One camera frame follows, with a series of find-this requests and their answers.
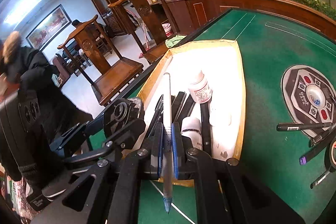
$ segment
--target pill bottle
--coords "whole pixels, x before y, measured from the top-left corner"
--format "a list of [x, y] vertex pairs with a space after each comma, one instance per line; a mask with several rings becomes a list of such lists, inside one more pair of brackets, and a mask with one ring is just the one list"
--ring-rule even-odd
[[202, 70], [190, 73], [188, 89], [195, 103], [203, 104], [211, 99], [211, 89]]
[[182, 120], [181, 135], [191, 138], [194, 148], [202, 150], [201, 122], [194, 117]]

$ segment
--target fur-trimmed hood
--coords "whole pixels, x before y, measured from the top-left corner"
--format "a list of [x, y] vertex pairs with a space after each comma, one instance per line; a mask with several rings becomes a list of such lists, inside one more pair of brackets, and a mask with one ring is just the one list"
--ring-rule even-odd
[[6, 41], [3, 44], [3, 58], [5, 64], [8, 64], [12, 61], [16, 50], [21, 46], [22, 38], [20, 36], [20, 33], [15, 31], [12, 32], [6, 39]]

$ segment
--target purple marker cap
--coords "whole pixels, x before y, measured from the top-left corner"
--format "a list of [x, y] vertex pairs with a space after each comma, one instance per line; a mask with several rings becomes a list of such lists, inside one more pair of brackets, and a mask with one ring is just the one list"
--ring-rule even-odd
[[304, 165], [304, 164], [306, 164], [307, 162], [306, 162], [306, 157], [302, 157], [302, 158], [300, 158], [299, 159], [299, 162], [300, 162], [300, 165]]

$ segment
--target red button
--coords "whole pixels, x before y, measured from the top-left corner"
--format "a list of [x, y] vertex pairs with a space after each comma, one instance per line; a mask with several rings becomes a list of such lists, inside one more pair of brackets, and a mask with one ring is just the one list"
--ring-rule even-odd
[[311, 81], [310, 81], [310, 79], [309, 79], [309, 77], [308, 76], [305, 76], [304, 77], [304, 80], [308, 83], [308, 84], [310, 84], [311, 83]]
[[326, 120], [328, 118], [327, 113], [324, 109], [321, 110], [322, 118], [323, 120]]

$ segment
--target chair seat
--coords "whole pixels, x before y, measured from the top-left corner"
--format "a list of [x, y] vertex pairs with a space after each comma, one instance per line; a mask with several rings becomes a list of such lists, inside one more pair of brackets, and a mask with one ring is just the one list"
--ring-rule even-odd
[[165, 42], [150, 48], [143, 56], [149, 63], [155, 62], [159, 57], [163, 56], [167, 52], [168, 48]]
[[143, 64], [123, 57], [118, 60], [111, 68], [96, 81], [92, 86], [100, 105], [105, 105], [115, 96], [127, 82], [134, 78], [143, 70]]

